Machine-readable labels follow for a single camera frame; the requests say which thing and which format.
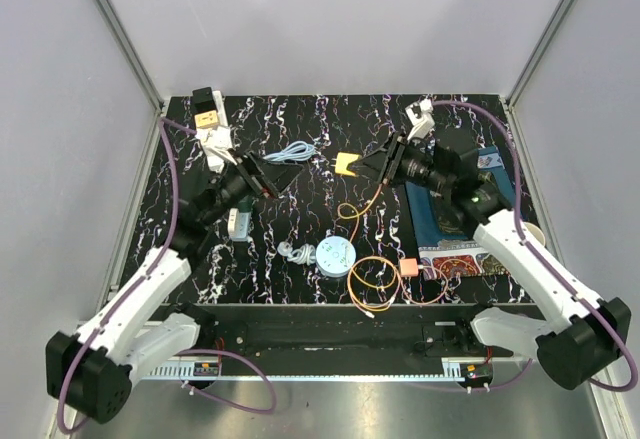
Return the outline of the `beige travel adapter cube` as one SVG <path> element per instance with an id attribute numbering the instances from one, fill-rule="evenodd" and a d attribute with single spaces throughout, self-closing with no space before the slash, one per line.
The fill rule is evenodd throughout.
<path id="1" fill-rule="evenodd" d="M 216 110 L 198 113 L 194 116 L 194 121 L 197 129 L 216 128 L 220 124 Z"/>

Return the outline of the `round light blue socket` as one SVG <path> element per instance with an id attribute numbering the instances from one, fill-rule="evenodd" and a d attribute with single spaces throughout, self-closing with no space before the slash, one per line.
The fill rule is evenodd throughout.
<path id="1" fill-rule="evenodd" d="M 356 250 L 344 237 L 329 236 L 323 239 L 315 251 L 316 266 L 328 278 L 342 278 L 356 262 Z"/>

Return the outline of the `white wall charger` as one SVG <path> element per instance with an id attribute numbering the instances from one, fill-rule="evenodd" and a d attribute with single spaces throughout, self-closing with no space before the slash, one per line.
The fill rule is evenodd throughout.
<path id="1" fill-rule="evenodd" d="M 227 231 L 230 237 L 237 237 L 239 235 L 239 209 L 232 208 L 229 211 L 229 217 L 227 221 Z"/>

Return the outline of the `pink USB charger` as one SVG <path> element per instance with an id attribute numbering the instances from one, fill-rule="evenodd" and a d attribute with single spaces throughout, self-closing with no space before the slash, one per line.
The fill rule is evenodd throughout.
<path id="1" fill-rule="evenodd" d="M 420 273 L 420 266 L 415 258 L 401 259 L 398 264 L 398 269 L 402 277 L 417 277 Z"/>

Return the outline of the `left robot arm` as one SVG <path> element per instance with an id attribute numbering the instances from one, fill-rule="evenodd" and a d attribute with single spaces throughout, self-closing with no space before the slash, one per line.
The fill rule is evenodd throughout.
<path id="1" fill-rule="evenodd" d="M 134 276 L 93 318 L 72 334 L 57 332 L 45 346 L 47 392 L 58 401 L 58 427 L 65 434 L 76 430 L 64 421 L 67 407 L 105 424 L 153 369 L 173 356 L 203 355 L 214 347 L 216 317 L 194 304 L 178 304 L 153 329 L 143 327 L 207 258 L 218 220 L 246 198 L 281 196 L 303 170 L 300 163 L 273 162 L 252 152 L 233 155 L 220 179 L 183 201 L 177 166 L 169 167 L 172 206 L 164 243 L 149 250 Z"/>

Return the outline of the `green cube socket adapter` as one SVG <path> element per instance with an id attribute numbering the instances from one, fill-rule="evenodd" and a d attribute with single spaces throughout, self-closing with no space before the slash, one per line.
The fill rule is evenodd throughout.
<path id="1" fill-rule="evenodd" d="M 250 213 L 253 209 L 253 200 L 249 197 L 244 198 L 239 204 L 238 209 L 241 213 Z"/>

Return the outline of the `yellow USB charger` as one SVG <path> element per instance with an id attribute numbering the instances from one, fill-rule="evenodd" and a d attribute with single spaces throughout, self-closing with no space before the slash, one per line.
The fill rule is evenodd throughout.
<path id="1" fill-rule="evenodd" d="M 356 177 L 357 174 L 349 169 L 349 166 L 359 160 L 361 156 L 355 153 L 339 152 L 330 160 L 333 172 L 340 176 Z"/>

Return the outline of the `white multicolour power strip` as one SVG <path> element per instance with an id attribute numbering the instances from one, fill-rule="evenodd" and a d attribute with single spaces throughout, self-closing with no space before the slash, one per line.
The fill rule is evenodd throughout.
<path id="1" fill-rule="evenodd" d="M 209 170 L 220 174 L 226 164 L 233 164 L 233 142 L 224 105 L 224 97 L 210 87 L 192 91 L 191 108 L 196 138 L 206 156 Z"/>

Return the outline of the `light blue power strip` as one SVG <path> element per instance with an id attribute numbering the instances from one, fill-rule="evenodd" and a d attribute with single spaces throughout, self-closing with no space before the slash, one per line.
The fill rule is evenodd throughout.
<path id="1" fill-rule="evenodd" d="M 230 237 L 233 242 L 247 242 L 249 238 L 249 228 L 251 223 L 251 213 L 241 213 L 239 211 L 239 235 Z"/>

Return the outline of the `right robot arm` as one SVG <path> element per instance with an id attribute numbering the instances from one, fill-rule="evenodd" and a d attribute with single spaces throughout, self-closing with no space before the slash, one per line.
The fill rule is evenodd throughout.
<path id="1" fill-rule="evenodd" d="M 487 346 L 511 350 L 536 359 L 567 390 L 592 382 L 625 358 L 630 379 L 619 389 L 637 385 L 638 368 L 626 345 L 629 307 L 620 298 L 603 299 L 531 236 L 517 206 L 479 173 L 473 142 L 449 129 L 432 152 L 421 151 L 400 133 L 385 146 L 383 183 L 413 183 L 435 193 L 456 226 L 505 267 L 543 315 L 536 320 L 485 308 L 454 330 L 460 352 L 472 356 Z"/>

